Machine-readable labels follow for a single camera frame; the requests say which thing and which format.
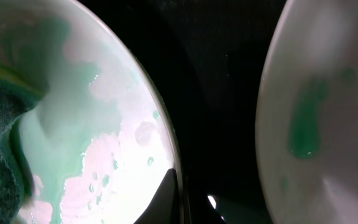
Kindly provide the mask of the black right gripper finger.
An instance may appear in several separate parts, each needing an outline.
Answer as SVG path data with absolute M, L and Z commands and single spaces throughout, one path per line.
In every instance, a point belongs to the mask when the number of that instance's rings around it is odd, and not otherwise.
M 179 199 L 175 169 L 167 170 L 149 206 L 134 224 L 179 224 Z

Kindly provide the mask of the mint green plate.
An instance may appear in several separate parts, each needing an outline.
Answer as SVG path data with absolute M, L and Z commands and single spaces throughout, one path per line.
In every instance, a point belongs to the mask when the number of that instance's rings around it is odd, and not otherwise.
M 117 35 L 78 1 L 0 1 L 0 64 L 43 91 L 19 134 L 34 179 L 15 223 L 135 223 L 177 145 L 161 97 Z

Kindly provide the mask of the green scrubbing sponge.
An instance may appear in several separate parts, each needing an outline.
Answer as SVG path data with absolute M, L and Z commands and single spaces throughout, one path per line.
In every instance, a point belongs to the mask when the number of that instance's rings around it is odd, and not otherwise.
M 43 91 L 25 82 L 18 72 L 0 64 L 0 223 L 15 223 L 34 193 L 34 179 L 23 153 L 19 125 Z

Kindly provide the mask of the white plate with stain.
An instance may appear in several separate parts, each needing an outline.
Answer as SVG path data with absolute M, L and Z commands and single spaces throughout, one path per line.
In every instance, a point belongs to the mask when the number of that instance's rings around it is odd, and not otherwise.
M 358 224 L 358 0 L 285 3 L 255 145 L 274 223 Z

